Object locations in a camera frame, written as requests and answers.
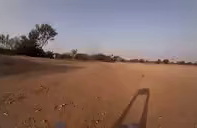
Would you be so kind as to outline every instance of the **open field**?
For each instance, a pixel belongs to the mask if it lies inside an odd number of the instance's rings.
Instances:
[[[0,126],[110,128],[149,88],[148,128],[197,127],[197,66],[74,62],[0,55]],[[138,122],[139,96],[125,123]]]

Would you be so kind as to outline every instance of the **bush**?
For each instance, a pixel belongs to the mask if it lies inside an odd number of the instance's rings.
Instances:
[[[164,59],[163,63],[168,64],[170,61],[168,59]]]
[[[160,63],[162,63],[162,61],[161,61],[160,59],[158,59],[158,60],[156,61],[156,63],[157,63],[157,64],[160,64]]]
[[[140,63],[144,63],[145,60],[144,60],[144,59],[139,59],[139,62],[140,62]]]
[[[183,64],[186,64],[186,63],[185,63],[185,61],[177,61],[177,64],[183,65]]]
[[[56,54],[57,59],[72,59],[72,56],[68,53]]]
[[[88,54],[78,53],[75,55],[75,59],[77,60],[90,60],[91,57]]]
[[[107,56],[104,54],[95,54],[91,55],[92,60],[99,60],[99,61],[105,61],[105,62],[113,62],[113,59],[111,56]]]
[[[130,62],[139,62],[138,59],[131,59]]]

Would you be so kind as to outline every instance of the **sandy soil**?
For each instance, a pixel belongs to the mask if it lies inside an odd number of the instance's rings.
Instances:
[[[197,66],[74,62],[0,55],[0,126],[111,128],[149,88],[148,128],[197,128]],[[138,96],[124,123],[139,122]]]

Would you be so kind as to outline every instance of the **hazy sky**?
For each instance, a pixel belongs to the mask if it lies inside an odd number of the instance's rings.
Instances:
[[[197,60],[197,0],[0,0],[0,32],[49,23],[48,49]]]

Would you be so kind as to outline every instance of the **treeline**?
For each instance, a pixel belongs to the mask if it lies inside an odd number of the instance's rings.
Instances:
[[[85,54],[78,53],[77,49],[71,50],[69,53],[53,53],[52,51],[44,51],[43,47],[57,36],[57,31],[49,24],[36,24],[26,35],[10,38],[9,35],[0,33],[0,54],[6,55],[26,55],[32,57],[47,57],[53,59],[69,59],[69,60],[96,60],[104,62],[130,62],[130,63],[155,63],[155,64],[179,64],[179,65],[197,65],[195,63],[178,61],[171,62],[169,59],[158,59],[149,61],[145,59],[124,59],[120,56],[105,54]]]
[[[196,62],[186,62],[186,61],[170,61],[168,59],[158,59],[156,61],[149,61],[149,60],[144,60],[144,59],[131,59],[129,62],[132,63],[156,63],[156,64],[178,64],[178,65],[197,65]]]
[[[9,55],[26,55],[33,57],[47,57],[43,47],[54,40],[58,33],[49,24],[37,24],[27,35],[10,38],[0,33],[0,53]]]

